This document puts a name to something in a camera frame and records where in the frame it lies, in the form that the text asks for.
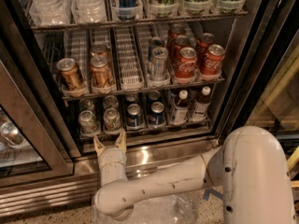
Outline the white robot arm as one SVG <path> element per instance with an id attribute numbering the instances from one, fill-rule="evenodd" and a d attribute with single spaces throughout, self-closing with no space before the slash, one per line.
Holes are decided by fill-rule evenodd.
<path id="1" fill-rule="evenodd" d="M 285 153 L 265 129 L 238 128 L 222 146 L 134 180 L 126 175 L 125 133 L 114 147 L 93 142 L 101 174 L 94 204 L 104 215 L 125 220 L 143 200 L 221 186 L 224 224 L 296 224 Z"/>

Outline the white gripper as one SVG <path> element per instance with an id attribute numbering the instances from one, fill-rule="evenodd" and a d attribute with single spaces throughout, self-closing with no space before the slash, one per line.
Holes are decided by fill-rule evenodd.
<path id="1" fill-rule="evenodd" d="M 126 180 L 126 132 L 121 130 L 115 145 L 106 148 L 98 139 L 93 138 L 94 149 L 98 155 L 98 164 L 101 175 L 101 185 L 104 186 L 114 181 Z"/>

